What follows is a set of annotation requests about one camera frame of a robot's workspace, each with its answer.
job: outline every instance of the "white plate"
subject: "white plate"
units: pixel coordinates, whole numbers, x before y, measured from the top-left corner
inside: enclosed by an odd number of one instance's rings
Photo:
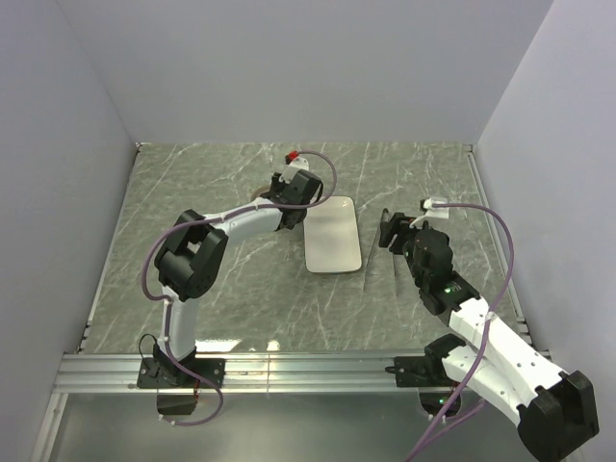
[[[350,197],[330,197],[308,209],[304,220],[306,268],[316,273],[340,273],[362,268],[355,205]]]

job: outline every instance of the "gray marble surface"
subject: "gray marble surface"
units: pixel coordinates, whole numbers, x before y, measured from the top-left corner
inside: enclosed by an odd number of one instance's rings
[[[207,214],[245,204],[269,183],[284,155],[300,147],[322,150],[335,163],[336,195],[355,202],[363,267],[352,274],[308,272],[301,226],[227,249],[215,286],[200,300],[199,349],[423,347],[447,333],[422,306],[402,257],[377,247],[375,236],[384,207],[414,215],[429,195],[479,203],[461,144],[146,144],[133,170],[86,352],[135,352],[142,333],[158,334],[162,307],[148,301],[139,285],[141,262],[154,240],[186,209]],[[329,186],[327,165],[310,161]],[[439,229],[451,238],[455,268],[492,299],[503,275],[486,217],[454,209]],[[154,270],[149,284],[160,290]],[[509,297],[498,313],[515,327]]]

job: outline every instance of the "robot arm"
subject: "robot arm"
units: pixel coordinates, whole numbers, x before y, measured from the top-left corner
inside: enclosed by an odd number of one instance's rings
[[[182,366],[190,364],[196,354],[194,327],[197,300],[215,283],[222,257],[227,247],[239,244],[259,234],[293,229],[306,217],[305,209],[286,209],[288,205],[307,205],[322,193],[322,181],[308,169],[308,162],[293,153],[287,156],[287,166],[274,173],[269,191],[242,207],[221,214],[202,216],[194,210],[183,212],[176,225],[205,218],[222,221],[185,228],[171,234],[154,260],[163,293],[173,300],[169,316],[169,331],[165,334],[167,310],[165,304],[163,330],[154,347],[153,356],[168,383],[180,386],[188,380],[166,355],[166,342]],[[240,209],[253,211],[235,215]]]
[[[396,213],[381,223],[379,246],[404,256],[426,309],[458,334],[427,346],[424,364],[405,372],[462,381],[490,319],[487,347],[468,386],[517,426],[539,461],[560,461],[599,432],[592,383],[541,356],[489,313],[486,300],[453,270],[449,237],[428,223],[449,217],[447,208],[432,208],[444,202],[431,197],[422,201],[422,217]]]

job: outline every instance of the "rectangular plate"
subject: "rectangular plate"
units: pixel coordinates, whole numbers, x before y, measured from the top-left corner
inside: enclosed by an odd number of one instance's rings
[[[225,360],[221,358],[196,358],[191,363],[191,370],[205,377],[218,386],[222,385],[224,377]],[[194,384],[194,380],[190,379],[189,387]],[[137,388],[142,389],[165,389],[165,388],[180,388],[169,384],[159,371],[158,362],[154,358],[144,358],[141,362],[139,376],[137,378]],[[199,388],[209,388],[205,384],[200,384]]]
[[[308,209],[304,220],[306,268],[327,274],[362,268],[355,205],[350,197],[330,197]]]

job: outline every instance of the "white enclosure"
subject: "white enclosure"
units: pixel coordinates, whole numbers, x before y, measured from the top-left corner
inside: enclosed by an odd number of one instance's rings
[[[140,141],[479,138],[551,0],[59,0]]]
[[[516,288],[533,339],[592,377],[616,458],[616,4],[556,1],[478,144],[488,195],[515,237]]]
[[[0,448],[30,455],[81,338],[135,155],[60,8],[0,3]]]
[[[2,460],[83,332],[134,141],[475,144],[533,339],[594,382],[584,452],[616,460],[615,31],[611,0],[0,4]]]

